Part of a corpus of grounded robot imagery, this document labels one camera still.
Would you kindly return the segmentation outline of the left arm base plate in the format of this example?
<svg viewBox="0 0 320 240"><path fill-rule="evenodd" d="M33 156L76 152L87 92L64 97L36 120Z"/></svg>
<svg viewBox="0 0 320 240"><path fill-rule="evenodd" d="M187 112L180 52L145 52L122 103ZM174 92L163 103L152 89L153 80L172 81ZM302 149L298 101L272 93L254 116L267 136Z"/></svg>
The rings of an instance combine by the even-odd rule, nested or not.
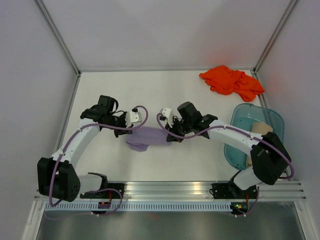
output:
<svg viewBox="0 0 320 240"><path fill-rule="evenodd" d="M120 199L120 194L125 193L125 184L118 182L103 183L98 190L81 193L81 199Z"/></svg>

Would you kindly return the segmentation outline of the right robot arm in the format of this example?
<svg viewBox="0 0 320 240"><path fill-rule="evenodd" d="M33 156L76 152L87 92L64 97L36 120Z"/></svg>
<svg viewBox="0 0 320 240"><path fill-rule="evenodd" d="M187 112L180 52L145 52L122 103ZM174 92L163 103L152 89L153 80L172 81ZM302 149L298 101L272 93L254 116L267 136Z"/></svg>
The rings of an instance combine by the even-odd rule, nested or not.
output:
<svg viewBox="0 0 320 240"><path fill-rule="evenodd" d="M164 108L157 121L164 121L163 130L167 132L167 142L182 142L197 136L216 140L238 149L251 158L252 165L240 170L229 180L228 192L235 198L241 197L248 188L261 183L274 185L282 179L282 174L290 169L291 179L295 170L292 160L274 132L254 133L232 126L217 116L203 115L193 103L187 101L177 108L180 117L172 109Z"/></svg>

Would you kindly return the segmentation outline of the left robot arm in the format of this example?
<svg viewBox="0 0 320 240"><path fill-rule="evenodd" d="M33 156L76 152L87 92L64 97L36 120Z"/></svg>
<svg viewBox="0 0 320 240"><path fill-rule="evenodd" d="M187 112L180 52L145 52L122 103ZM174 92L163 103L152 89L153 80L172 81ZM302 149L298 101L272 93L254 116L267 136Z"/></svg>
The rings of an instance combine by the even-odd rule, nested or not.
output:
<svg viewBox="0 0 320 240"><path fill-rule="evenodd" d="M72 202L78 195L94 194L104 198L109 193L106 175L89 172L77 175L76 166L89 143L103 128L114 130L116 137L131 134L140 120L137 110L118 110L116 99L101 95L98 103L80 115L76 131L51 157L37 163L38 191L51 200Z"/></svg>

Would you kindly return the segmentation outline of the purple t-shirt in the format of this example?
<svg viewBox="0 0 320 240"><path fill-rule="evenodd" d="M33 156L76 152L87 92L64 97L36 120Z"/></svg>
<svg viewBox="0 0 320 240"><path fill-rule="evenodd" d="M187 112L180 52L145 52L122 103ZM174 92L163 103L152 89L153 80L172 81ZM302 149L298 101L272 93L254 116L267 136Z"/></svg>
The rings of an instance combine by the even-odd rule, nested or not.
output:
<svg viewBox="0 0 320 240"><path fill-rule="evenodd" d="M142 126L134 129L125 140L131 150L145 152L148 147L168 147L172 143L167 142L167 133L161 128Z"/></svg>

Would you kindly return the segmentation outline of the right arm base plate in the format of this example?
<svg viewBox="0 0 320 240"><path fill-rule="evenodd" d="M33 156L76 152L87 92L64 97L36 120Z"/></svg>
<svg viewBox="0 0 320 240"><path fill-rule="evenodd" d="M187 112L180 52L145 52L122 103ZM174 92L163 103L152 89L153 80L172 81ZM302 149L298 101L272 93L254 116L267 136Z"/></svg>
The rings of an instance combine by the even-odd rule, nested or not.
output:
<svg viewBox="0 0 320 240"><path fill-rule="evenodd" d="M258 195L256 186L251 186L246 190L241 190L234 183L212 183L209 193L216 200L246 200L255 199Z"/></svg>

